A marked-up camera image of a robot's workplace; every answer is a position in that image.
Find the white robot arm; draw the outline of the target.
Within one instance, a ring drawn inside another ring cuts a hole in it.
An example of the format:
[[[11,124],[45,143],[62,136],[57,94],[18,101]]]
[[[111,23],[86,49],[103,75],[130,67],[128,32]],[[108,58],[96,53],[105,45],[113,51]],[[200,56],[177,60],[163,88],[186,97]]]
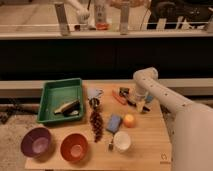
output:
[[[213,108],[163,86],[154,67],[133,74],[135,96],[147,92],[175,114],[171,171],[213,171]]]

